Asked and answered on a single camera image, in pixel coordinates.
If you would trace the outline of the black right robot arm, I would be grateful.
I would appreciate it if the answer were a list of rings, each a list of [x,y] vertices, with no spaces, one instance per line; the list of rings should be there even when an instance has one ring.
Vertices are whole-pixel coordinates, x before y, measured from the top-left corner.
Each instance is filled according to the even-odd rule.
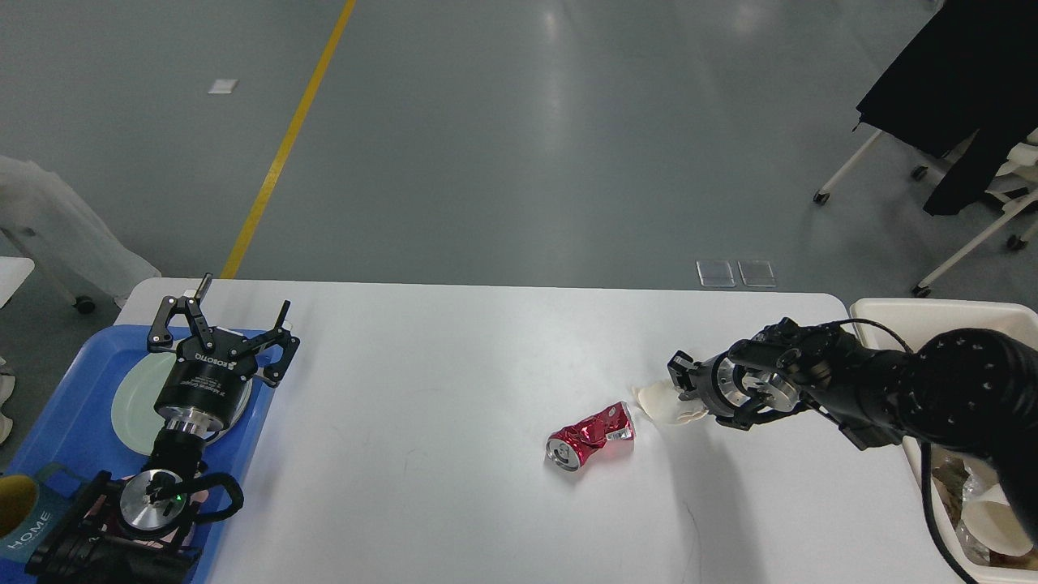
[[[948,330],[919,349],[872,349],[846,324],[785,317],[705,361],[677,351],[667,364],[677,399],[738,430],[814,410],[861,450],[912,437],[924,466],[934,447],[979,458],[1035,541],[1035,349],[988,328]]]

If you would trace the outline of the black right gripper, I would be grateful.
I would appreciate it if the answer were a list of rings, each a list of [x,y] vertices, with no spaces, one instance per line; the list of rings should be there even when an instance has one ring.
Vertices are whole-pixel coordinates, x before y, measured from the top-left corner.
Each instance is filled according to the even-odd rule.
[[[678,350],[667,362],[672,387],[682,389],[680,402],[704,404],[719,423],[756,423],[763,411],[763,391],[754,370],[727,355],[696,361]]]

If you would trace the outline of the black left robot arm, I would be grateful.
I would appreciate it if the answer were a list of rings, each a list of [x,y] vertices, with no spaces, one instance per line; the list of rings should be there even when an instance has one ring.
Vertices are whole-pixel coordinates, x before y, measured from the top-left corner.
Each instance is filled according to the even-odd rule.
[[[24,581],[199,583],[255,453],[274,389],[300,346],[282,303],[274,325],[239,332],[207,322],[211,274],[163,297],[149,326],[101,330],[86,343],[15,455],[16,473],[64,472],[74,491],[15,536]],[[170,369],[146,398],[145,454],[115,435],[118,386],[148,356]]]

